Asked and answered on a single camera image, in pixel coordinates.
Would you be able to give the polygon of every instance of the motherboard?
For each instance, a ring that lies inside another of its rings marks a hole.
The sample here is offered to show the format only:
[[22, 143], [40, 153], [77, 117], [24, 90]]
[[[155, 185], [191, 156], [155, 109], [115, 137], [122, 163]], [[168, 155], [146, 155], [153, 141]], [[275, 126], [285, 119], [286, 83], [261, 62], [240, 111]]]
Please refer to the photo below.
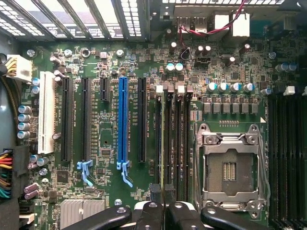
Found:
[[32, 154], [33, 189], [23, 202], [35, 203], [35, 229], [60, 230], [114, 205], [133, 208], [151, 200], [153, 184], [172, 184], [176, 200], [197, 209], [220, 206], [265, 226], [269, 213], [280, 219], [282, 205], [296, 201], [276, 199], [283, 187], [274, 180], [291, 180], [270, 139], [296, 134], [280, 137], [281, 126], [269, 121], [306, 114], [303, 97], [276, 106], [291, 94], [289, 83], [304, 82], [296, 67], [306, 44], [293, 35], [242, 47], [190, 39], [180, 46], [164, 36], [27, 43], [33, 79], [23, 85], [18, 137]]

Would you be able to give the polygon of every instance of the blue pcie slot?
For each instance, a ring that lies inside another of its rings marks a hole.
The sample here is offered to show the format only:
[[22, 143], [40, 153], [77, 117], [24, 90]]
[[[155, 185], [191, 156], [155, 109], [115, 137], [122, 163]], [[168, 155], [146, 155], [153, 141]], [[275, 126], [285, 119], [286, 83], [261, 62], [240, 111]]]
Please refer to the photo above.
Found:
[[128, 167], [128, 96], [129, 85], [127, 77], [119, 78], [118, 89], [118, 158], [117, 169], [122, 170], [123, 181], [132, 187], [132, 183], [127, 180]]

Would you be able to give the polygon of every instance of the white pci slot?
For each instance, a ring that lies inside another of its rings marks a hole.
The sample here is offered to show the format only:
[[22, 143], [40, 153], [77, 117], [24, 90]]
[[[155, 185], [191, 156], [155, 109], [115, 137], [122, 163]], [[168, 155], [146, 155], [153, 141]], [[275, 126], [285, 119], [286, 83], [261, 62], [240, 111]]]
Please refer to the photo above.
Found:
[[40, 72], [39, 117], [38, 117], [38, 154], [54, 150], [55, 82], [51, 72]]

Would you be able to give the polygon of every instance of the green circuit board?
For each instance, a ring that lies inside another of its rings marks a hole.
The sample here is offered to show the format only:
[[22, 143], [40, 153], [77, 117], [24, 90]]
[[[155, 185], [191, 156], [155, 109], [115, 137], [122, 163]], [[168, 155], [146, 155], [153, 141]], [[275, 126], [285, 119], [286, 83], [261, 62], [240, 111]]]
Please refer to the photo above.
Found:
[[[289, 77], [296, 79], [298, 75], [278, 74], [276, 76], [274, 66], [283, 61], [293, 62], [297, 57], [297, 51], [301, 50], [304, 42], [297, 40], [293, 45], [291, 39], [285, 39], [282, 43], [264, 42], [263, 39], [250, 39], [250, 52], [240, 54], [240, 47], [229, 48], [227, 44], [206, 43], [211, 46], [211, 61], [208, 66], [202, 64], [195, 65], [196, 60], [191, 58], [187, 61], [179, 59], [180, 49], [174, 54], [169, 53], [170, 41], [164, 38], [156, 43], [28, 43], [24, 47], [24, 53], [28, 49], [36, 51], [36, 57], [32, 58], [34, 72], [33, 77], [39, 78], [41, 71], [51, 71], [58, 69], [50, 60], [50, 55], [57, 56], [66, 69], [66, 76], [73, 82], [73, 116], [72, 116], [72, 160], [69, 162], [61, 161], [61, 144], [54, 142], [54, 153], [46, 155], [49, 158], [48, 165], [44, 166], [48, 173], [40, 176], [38, 170], [31, 171], [30, 183], [39, 184], [39, 195], [32, 201], [35, 202], [35, 229], [37, 230], [57, 230], [60, 229], [60, 204], [66, 199], [93, 199], [104, 200], [105, 208], [114, 205], [116, 199], [120, 199], [124, 205], [131, 208], [139, 201], [150, 200], [150, 185], [161, 182], [162, 176], [156, 172], [161, 165], [161, 159], [156, 157], [156, 86], [168, 85], [175, 87], [184, 85], [193, 86], [193, 94], [189, 105], [189, 129], [184, 133], [184, 127], [179, 129], [184, 135], [189, 135], [188, 149], [191, 160], [188, 162], [189, 171], [187, 181], [179, 179], [178, 200], [193, 203], [193, 169], [195, 167], [193, 158], [194, 146], [194, 127], [195, 124], [208, 124], [212, 132], [246, 133], [252, 124], [256, 124], [261, 131], [264, 140], [265, 153], [268, 146], [268, 100], [261, 95], [262, 89], [271, 88], [275, 81], [287, 81]], [[191, 42], [191, 53], [202, 42]], [[87, 48], [91, 55], [83, 58], [81, 51]], [[72, 51], [71, 57], [64, 57], [64, 50]], [[118, 57], [117, 50], [123, 50], [124, 56]], [[269, 58], [270, 52], [278, 54], [277, 59]], [[106, 52], [107, 57], [101, 59], [101, 52]], [[221, 55], [231, 54], [236, 61], [229, 67], [225, 66]], [[167, 73], [165, 67], [168, 63], [183, 63], [184, 69], [180, 73]], [[110, 101], [100, 100], [100, 77], [104, 76], [110, 80]], [[129, 79], [129, 112], [128, 112], [128, 159], [130, 161], [129, 180], [133, 187], [123, 182], [121, 170], [117, 170], [118, 154], [118, 80], [120, 76]], [[146, 78], [147, 102], [146, 102], [146, 161], [138, 160], [138, 78]], [[93, 190], [87, 189], [84, 183], [82, 171], [77, 169], [77, 162], [82, 157], [82, 136], [80, 133], [82, 124], [82, 78], [91, 79], [91, 125], [90, 138], [90, 159], [93, 166], [90, 167], [90, 175], [87, 177], [93, 183]], [[209, 93], [206, 86], [210, 82], [219, 85], [227, 82], [229, 86], [240, 83], [253, 84], [251, 93], [244, 93], [241, 89], [235, 94], [231, 92], [220, 93], [215, 91]], [[33, 86], [23, 86], [24, 105], [33, 108], [37, 96], [32, 93]], [[62, 118], [62, 87], [56, 86], [55, 94], [55, 127], [54, 132], [61, 132]], [[230, 100], [237, 100], [238, 103], [257, 104], [257, 112], [252, 114], [250, 111], [243, 113], [223, 114], [222, 111], [216, 113], [204, 111], [204, 100], [212, 103], [233, 103]], [[38, 130], [38, 109], [33, 112], [31, 133]], [[171, 117], [172, 137], [176, 135], [175, 114]], [[162, 123], [162, 133], [167, 127]], [[35, 144], [36, 137], [26, 140], [27, 144]], [[242, 214], [250, 219], [247, 213]], [[263, 209], [261, 216], [255, 221], [268, 226], [268, 210]]]

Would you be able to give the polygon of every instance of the blue slot retention clip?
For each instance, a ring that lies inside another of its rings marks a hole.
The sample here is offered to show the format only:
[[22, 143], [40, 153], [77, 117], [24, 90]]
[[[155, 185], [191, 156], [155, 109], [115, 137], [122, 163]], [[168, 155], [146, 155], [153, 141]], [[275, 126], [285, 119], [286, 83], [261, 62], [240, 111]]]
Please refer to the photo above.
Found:
[[86, 161], [86, 162], [80, 161], [80, 162], [77, 163], [77, 169], [82, 170], [82, 179], [83, 179], [83, 181], [85, 183], [87, 183], [87, 185], [90, 186], [90, 187], [93, 186], [93, 183], [90, 182], [87, 179], [87, 177], [90, 174], [90, 171], [89, 171], [88, 167], [92, 167], [92, 166], [93, 166], [93, 160]]
[[130, 167], [130, 161], [128, 160], [128, 87], [128, 78], [120, 77], [118, 90], [118, 157], [116, 168], [122, 170], [123, 181], [132, 188], [132, 183], [127, 180], [128, 167]]

